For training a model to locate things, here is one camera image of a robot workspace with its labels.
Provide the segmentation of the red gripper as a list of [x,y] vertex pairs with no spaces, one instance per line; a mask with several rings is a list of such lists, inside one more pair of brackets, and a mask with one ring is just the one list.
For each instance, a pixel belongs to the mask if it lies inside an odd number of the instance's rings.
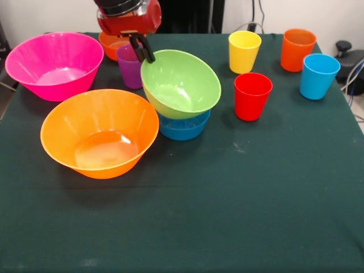
[[142,34],[155,33],[162,22],[158,1],[97,1],[96,5],[97,21],[104,33],[129,34],[129,42],[139,62],[155,61],[151,46]]

